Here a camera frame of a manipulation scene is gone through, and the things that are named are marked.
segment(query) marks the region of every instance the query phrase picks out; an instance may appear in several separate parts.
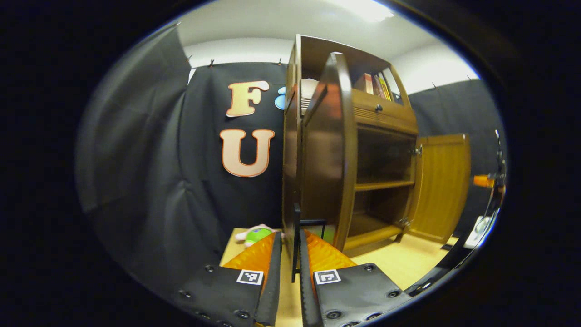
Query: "white ceiling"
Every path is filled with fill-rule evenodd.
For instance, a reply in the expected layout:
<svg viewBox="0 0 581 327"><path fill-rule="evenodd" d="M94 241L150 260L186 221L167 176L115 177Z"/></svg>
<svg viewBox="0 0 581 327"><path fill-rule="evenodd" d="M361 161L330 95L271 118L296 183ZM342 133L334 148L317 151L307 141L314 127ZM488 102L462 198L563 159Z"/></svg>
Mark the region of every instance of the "white ceiling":
<svg viewBox="0 0 581 327"><path fill-rule="evenodd" d="M439 42L394 14L382 22L369 23L322 0L217 0L185 14L178 35L187 47L243 37L294 40L296 34L304 34L351 45L387 60Z"/></svg>

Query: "white wall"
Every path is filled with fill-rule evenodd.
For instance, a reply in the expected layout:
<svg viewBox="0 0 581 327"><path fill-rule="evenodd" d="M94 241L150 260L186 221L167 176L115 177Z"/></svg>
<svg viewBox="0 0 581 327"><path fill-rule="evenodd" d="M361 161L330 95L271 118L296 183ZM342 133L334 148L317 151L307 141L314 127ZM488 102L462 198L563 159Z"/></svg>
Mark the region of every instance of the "white wall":
<svg viewBox="0 0 581 327"><path fill-rule="evenodd" d="M476 72L458 54L437 42L387 59L395 67L407 94L428 90L458 81L478 79Z"/></svg>
<svg viewBox="0 0 581 327"><path fill-rule="evenodd" d="M278 62L288 63L294 40L281 38L231 38L203 42L184 47L189 60L192 75L196 67L207 66L214 59L214 64L230 62Z"/></svg>

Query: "table surface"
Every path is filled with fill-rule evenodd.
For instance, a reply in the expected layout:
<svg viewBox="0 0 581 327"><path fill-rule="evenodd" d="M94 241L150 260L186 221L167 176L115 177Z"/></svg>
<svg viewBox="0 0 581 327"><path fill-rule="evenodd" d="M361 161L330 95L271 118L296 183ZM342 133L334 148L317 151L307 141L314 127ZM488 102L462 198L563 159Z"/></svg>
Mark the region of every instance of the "table surface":
<svg viewBox="0 0 581 327"><path fill-rule="evenodd" d="M230 235L228 245L222 254L220 265L224 265L246 248L243 241L237 241L235 235L244 232L244 228L235 228ZM451 237L448 244L454 244L457 238ZM448 253L441 249L441 244L420 239L409 234L403 236L400 243L393 238L368 246L354 248L344 253L358 265L375 263L401 289L406 289L428 273ZM291 260L283 244L281 252L281 282L278 300L277 327L302 326L300 309L300 284L297 276L291 283Z"/></svg>

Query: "plush toy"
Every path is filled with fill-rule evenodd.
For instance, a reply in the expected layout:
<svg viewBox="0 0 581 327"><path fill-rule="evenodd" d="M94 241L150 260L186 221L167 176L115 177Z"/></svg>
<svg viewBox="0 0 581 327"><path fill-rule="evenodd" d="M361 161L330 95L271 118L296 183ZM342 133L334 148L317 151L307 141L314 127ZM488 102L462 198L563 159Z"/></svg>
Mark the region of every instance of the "plush toy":
<svg viewBox="0 0 581 327"><path fill-rule="evenodd" d="M247 229L245 232L236 234L235 237L239 241L244 241L244 245L249 247L274 232L276 230L261 223L260 225Z"/></svg>

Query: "ceiling light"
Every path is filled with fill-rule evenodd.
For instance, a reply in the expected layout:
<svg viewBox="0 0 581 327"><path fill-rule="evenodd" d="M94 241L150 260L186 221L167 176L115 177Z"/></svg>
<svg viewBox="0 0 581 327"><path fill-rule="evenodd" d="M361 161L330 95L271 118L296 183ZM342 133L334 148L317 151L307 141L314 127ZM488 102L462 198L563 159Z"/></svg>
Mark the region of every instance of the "ceiling light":
<svg viewBox="0 0 581 327"><path fill-rule="evenodd" d="M324 0L334 5L343 7L349 12L360 16L368 22L381 22L393 13L386 6L373 0Z"/></svg>

